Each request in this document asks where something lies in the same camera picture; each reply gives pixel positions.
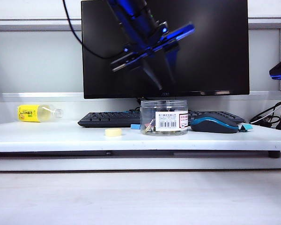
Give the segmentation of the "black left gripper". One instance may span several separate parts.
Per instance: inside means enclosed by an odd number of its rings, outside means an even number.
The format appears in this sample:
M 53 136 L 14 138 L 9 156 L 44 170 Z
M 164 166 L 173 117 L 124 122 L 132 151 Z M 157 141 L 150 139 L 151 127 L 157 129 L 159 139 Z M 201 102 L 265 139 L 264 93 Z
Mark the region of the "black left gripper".
M 136 29 L 132 30 L 130 37 L 134 39 L 135 43 L 130 43 L 124 47 L 124 61 L 138 61 L 141 59 L 142 69 L 150 78 L 150 81 L 156 86 L 158 90 L 164 90 L 165 86 L 162 81 L 162 73 L 159 70 L 160 60 L 153 53 L 163 49 L 165 50 L 165 57 L 170 79 L 173 83 L 176 82 L 176 62 L 177 54 L 180 50 L 178 41 L 192 34 L 195 27 L 192 23 L 169 31 L 167 23 L 163 22 L 158 27 L 155 33 L 149 38 L 148 42 L 141 40 L 136 34 Z

